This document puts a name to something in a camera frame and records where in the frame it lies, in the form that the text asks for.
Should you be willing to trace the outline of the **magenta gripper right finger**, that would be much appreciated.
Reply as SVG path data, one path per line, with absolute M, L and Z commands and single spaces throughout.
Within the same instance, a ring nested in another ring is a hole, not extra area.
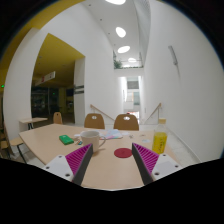
M 137 143 L 132 144 L 132 154 L 145 185 L 182 169 L 168 154 L 157 154 Z

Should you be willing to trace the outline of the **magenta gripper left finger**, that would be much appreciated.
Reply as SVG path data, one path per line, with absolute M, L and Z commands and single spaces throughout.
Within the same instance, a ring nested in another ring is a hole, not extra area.
M 88 144 L 66 156 L 56 156 L 43 167 L 43 170 L 73 182 L 76 185 L 81 185 L 92 154 L 93 145 Z

